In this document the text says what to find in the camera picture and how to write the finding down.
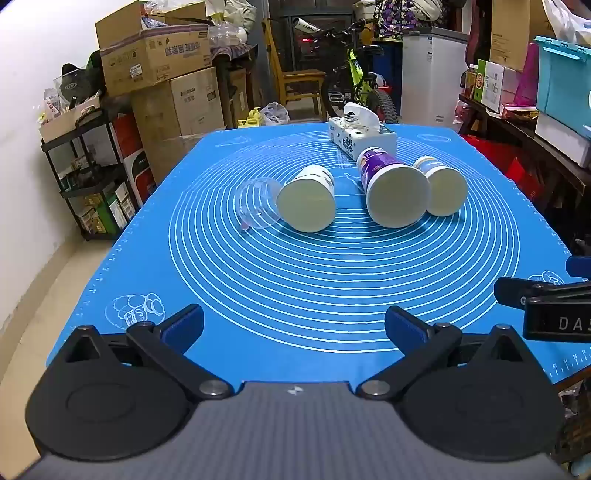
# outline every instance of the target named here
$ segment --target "yellow toy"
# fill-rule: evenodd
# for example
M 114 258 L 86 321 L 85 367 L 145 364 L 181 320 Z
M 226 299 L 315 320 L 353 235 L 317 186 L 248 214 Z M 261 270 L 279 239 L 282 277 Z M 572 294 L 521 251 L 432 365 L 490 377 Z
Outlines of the yellow toy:
M 260 107 L 253 108 L 246 120 L 238 120 L 238 128 L 261 127 L 265 125 L 265 119 L 259 110 Z

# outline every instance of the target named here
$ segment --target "concentric circle markings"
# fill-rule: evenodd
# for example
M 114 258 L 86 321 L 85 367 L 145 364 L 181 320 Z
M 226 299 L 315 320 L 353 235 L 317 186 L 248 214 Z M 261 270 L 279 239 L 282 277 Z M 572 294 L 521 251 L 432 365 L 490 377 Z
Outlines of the concentric circle markings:
M 421 139 L 447 139 L 436 137 Z M 293 347 L 394 350 L 383 330 L 384 313 L 393 304 L 428 322 L 466 327 L 495 305 L 496 278 L 515 273 L 517 224 L 492 182 L 474 168 L 432 144 L 398 137 L 400 160 L 411 164 L 424 155 L 464 174 L 467 202 L 451 217 L 424 215 L 392 230 L 371 220 L 355 163 L 325 132 L 248 144 L 180 195 L 169 226 L 173 263 L 199 302 L 256 335 Z M 285 183 L 310 164 L 327 167 L 335 177 L 332 225 L 313 234 L 284 222 L 241 232 L 236 187 L 257 177 Z

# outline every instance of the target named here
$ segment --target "yellow green bicycle frame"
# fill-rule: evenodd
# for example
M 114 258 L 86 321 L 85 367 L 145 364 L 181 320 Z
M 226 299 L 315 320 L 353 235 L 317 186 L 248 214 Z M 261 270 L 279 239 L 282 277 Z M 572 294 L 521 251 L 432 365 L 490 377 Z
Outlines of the yellow green bicycle frame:
M 355 52 L 353 50 L 349 50 L 349 68 L 353 80 L 353 89 L 356 92 L 356 98 L 353 98 L 353 101 L 365 105 L 368 93 L 372 91 L 372 88 L 368 82 L 363 81 L 363 70 L 357 61 L 357 57 L 355 57 Z

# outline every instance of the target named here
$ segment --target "white box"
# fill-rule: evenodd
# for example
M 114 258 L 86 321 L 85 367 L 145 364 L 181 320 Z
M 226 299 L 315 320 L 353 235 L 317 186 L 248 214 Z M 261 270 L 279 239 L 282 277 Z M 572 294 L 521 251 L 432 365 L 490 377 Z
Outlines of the white box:
M 355 18 L 357 20 L 374 17 L 375 0 L 359 0 L 359 2 L 353 4 L 353 6 L 355 7 Z
M 359 154 L 370 147 L 383 148 L 391 155 L 396 155 L 398 136 L 395 132 L 384 126 L 380 132 L 371 131 L 353 115 L 329 118 L 329 136 L 355 162 Z
M 540 112 L 535 134 L 556 147 L 580 167 L 587 168 L 589 166 L 591 160 L 589 145 L 591 142 L 565 124 Z
M 402 123 L 452 128 L 467 39 L 435 27 L 402 37 Z

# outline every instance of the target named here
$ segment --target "stacked cardboard boxes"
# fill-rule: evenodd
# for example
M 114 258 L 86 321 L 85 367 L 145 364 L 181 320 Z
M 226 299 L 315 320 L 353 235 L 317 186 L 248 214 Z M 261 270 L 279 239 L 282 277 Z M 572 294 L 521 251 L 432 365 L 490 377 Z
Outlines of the stacked cardboard boxes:
M 139 90 L 131 103 L 157 184 L 201 138 L 224 129 L 212 67 Z
M 206 4 L 146 15 L 135 1 L 96 24 L 107 90 L 131 94 L 145 155 L 157 184 L 205 134 L 224 128 Z M 148 19 L 167 24 L 146 28 Z

